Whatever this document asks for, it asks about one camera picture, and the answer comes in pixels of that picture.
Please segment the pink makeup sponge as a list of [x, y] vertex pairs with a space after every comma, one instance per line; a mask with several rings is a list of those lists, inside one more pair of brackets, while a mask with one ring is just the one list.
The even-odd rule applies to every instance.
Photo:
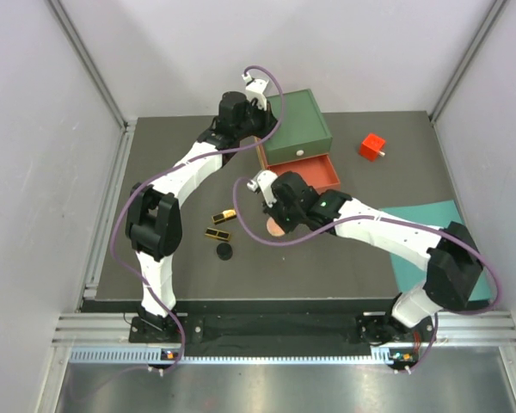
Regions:
[[267, 232], [272, 237], [282, 237], [286, 234], [285, 231], [274, 221], [273, 218], [267, 219], [266, 227]]

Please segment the green drawer box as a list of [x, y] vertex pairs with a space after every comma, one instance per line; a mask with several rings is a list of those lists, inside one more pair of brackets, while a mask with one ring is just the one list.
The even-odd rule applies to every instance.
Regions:
[[295, 162], [330, 152], [332, 133], [310, 89], [284, 94], [281, 126], [263, 146], [270, 165]]

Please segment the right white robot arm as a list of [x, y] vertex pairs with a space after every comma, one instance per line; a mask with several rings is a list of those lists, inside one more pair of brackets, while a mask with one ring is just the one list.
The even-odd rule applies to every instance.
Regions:
[[466, 226], [451, 222], [441, 228], [399, 219], [338, 190], [318, 193], [292, 171], [278, 176], [262, 170], [247, 187], [262, 195], [264, 213], [284, 233], [299, 225], [312, 231], [323, 228], [399, 256], [425, 272], [426, 279], [402, 293], [384, 319], [390, 338], [406, 339], [419, 322], [440, 310], [467, 311], [483, 265]]

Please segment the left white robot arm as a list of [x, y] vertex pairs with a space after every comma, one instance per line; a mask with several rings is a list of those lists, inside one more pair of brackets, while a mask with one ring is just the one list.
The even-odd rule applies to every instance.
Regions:
[[242, 140], [264, 139], [277, 124], [262, 92], [223, 94], [218, 115], [176, 163], [177, 170], [153, 179], [129, 206], [126, 236], [136, 252], [144, 296], [140, 315], [148, 317], [148, 331], [159, 341], [177, 333], [178, 322], [168, 314], [176, 303], [172, 287], [173, 254], [182, 238], [181, 207], [189, 195], [235, 155]]

